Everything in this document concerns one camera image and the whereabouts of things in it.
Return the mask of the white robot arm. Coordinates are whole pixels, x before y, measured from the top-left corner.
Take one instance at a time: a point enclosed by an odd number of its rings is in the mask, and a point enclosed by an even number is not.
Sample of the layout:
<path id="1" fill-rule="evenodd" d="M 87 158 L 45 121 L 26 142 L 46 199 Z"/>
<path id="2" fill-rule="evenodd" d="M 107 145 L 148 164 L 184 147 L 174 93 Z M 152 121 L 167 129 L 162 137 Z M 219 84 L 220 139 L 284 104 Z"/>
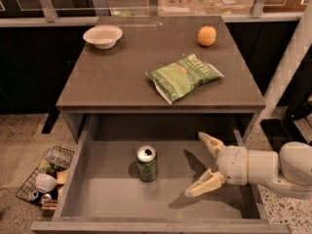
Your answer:
<path id="1" fill-rule="evenodd" d="M 312 45 L 312 2 L 306 7 L 264 98 L 262 119 L 270 116 L 300 63 Z M 187 197 L 198 197 L 219 189 L 222 184 L 260 184 L 276 194 L 300 200 L 312 198 L 312 146 L 298 141 L 284 144 L 279 152 L 248 150 L 226 146 L 205 133 L 199 139 L 215 158 L 217 171 L 206 170 L 185 190 Z"/>

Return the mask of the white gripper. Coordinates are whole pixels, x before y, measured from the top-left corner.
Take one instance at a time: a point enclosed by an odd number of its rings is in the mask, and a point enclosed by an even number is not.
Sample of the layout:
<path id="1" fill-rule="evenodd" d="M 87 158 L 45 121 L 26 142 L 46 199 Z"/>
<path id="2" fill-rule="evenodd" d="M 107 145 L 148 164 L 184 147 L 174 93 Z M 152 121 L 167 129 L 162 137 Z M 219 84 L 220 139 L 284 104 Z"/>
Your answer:
<path id="1" fill-rule="evenodd" d="M 198 180 L 185 189 L 186 197 L 198 197 L 219 189 L 225 181 L 228 184 L 245 185 L 248 182 L 248 150 L 243 146 L 226 146 L 224 143 L 204 132 L 199 139 L 216 157 L 218 172 L 206 170 Z"/>

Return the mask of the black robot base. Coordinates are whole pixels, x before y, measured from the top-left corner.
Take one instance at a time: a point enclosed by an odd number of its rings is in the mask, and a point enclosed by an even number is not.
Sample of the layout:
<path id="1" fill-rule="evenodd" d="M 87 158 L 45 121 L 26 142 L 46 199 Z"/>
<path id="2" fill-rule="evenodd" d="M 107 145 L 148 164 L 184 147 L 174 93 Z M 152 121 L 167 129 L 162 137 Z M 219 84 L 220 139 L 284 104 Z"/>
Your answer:
<path id="1" fill-rule="evenodd" d="M 311 145 L 312 97 L 289 106 L 282 119 L 263 119 L 260 126 L 275 151 L 290 141 L 299 141 Z"/>

